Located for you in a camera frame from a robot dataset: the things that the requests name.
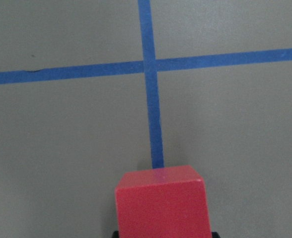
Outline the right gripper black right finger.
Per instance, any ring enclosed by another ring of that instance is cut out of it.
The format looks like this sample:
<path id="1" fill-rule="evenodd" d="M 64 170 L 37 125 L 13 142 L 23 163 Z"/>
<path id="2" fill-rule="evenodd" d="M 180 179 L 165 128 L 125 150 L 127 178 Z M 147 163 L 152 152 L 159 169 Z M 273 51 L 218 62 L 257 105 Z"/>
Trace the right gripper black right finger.
<path id="1" fill-rule="evenodd" d="M 220 238 L 218 232 L 212 232 L 212 238 Z"/>

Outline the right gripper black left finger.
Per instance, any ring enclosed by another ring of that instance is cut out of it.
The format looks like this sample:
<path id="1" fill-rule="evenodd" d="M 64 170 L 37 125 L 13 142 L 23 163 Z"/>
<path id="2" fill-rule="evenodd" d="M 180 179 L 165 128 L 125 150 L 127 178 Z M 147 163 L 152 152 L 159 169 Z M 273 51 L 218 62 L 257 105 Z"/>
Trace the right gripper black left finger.
<path id="1" fill-rule="evenodd" d="M 119 238 L 119 232 L 118 232 L 118 231 L 114 231 L 114 232 L 112 233 L 111 238 Z"/>

